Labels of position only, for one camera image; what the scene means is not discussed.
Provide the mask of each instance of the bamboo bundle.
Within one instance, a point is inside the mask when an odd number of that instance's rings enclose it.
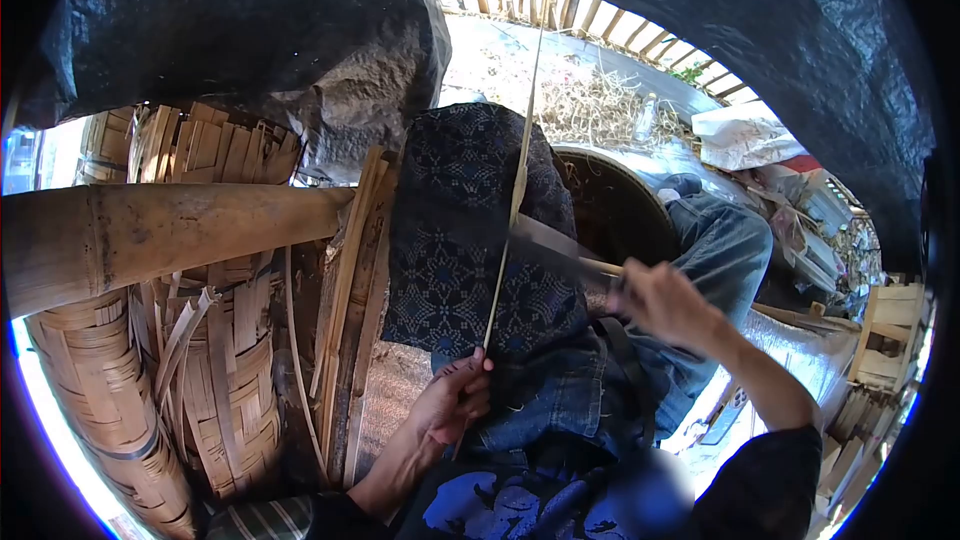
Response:
[[[147,115],[130,181],[285,184],[293,174],[301,146],[282,127],[235,125],[200,103],[181,113],[160,106]],[[142,282],[133,301],[137,341],[155,363],[155,398],[177,449],[221,499],[262,482],[280,455],[273,256],[270,249]],[[205,301],[211,289],[220,294]]]
[[[351,430],[359,431],[363,413],[362,402],[355,399],[363,394],[388,283],[389,233],[384,231],[389,230],[398,171],[383,157],[379,146],[366,155],[342,245],[326,264],[326,271],[336,274],[323,276],[317,316],[310,392],[318,397],[320,452],[334,485],[342,483],[347,461],[355,459]]]
[[[193,538],[190,488],[131,343],[127,290],[27,318],[51,390],[117,498],[170,538]]]
[[[90,115],[83,125],[77,184],[123,184],[127,180],[134,107]]]

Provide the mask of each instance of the black tarp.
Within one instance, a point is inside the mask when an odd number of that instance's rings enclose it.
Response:
[[[900,0],[605,0],[750,85],[870,212],[883,267],[920,269],[930,66]]]
[[[399,147],[450,61],[437,0],[60,0],[40,49],[53,71],[18,124],[202,99],[306,128],[308,165],[334,178]]]

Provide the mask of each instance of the woven bamboo basket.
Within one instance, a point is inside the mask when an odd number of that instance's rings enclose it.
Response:
[[[285,184],[300,157],[299,139],[282,127],[233,124],[227,113],[200,103],[189,113],[161,105],[142,120],[132,134],[130,182]],[[177,451],[221,499],[263,481],[279,456],[268,316],[272,284],[280,278],[270,268],[273,254],[143,282],[131,302],[132,327],[159,379],[154,397]],[[204,288],[217,299],[178,352],[170,348],[177,322]]]
[[[190,488],[129,326],[126,288],[27,318],[43,371],[90,462],[144,524],[193,538]]]
[[[83,125],[77,163],[78,184],[123,184],[127,181],[134,107],[90,115]]]

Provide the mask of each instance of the right hand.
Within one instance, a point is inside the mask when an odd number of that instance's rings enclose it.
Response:
[[[668,262],[647,267],[635,258],[623,263],[624,292],[607,296],[606,306],[623,313],[645,332],[691,353],[706,354],[725,318]]]

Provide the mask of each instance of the left hand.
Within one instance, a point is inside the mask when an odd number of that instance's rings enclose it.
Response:
[[[418,438],[446,446],[456,442],[471,420],[490,411],[490,376],[494,363],[479,346],[473,355],[440,368],[410,408],[406,425]]]

